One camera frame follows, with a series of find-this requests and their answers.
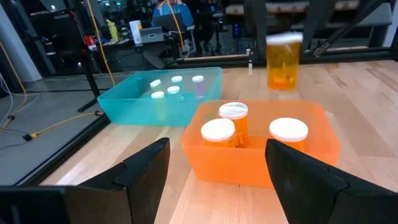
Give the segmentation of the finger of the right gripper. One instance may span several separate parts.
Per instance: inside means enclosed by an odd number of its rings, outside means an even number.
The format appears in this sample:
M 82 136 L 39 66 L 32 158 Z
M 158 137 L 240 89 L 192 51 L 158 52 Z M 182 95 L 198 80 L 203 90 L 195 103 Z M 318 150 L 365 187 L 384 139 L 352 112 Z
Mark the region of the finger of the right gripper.
M 266 59 L 267 8 L 266 0 L 244 0 L 245 26 L 256 37 L 259 58 Z
M 302 54 L 310 46 L 315 31 L 321 29 L 330 20 L 335 10 L 335 0 L 309 0 L 307 17 L 303 26 Z

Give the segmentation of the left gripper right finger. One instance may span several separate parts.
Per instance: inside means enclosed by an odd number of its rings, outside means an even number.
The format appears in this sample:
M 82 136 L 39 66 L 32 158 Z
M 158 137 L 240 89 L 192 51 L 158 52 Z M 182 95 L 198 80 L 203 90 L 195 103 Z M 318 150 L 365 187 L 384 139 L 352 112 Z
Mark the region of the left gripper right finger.
M 265 160 L 289 223 L 397 223 L 397 192 L 275 139 Z

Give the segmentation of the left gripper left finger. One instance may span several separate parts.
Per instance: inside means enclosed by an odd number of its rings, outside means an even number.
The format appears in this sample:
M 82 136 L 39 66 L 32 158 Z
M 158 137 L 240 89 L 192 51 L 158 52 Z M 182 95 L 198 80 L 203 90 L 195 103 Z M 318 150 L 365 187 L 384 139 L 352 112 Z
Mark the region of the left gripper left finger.
M 154 223 L 169 160 L 160 138 L 79 185 L 1 187 L 1 223 Z

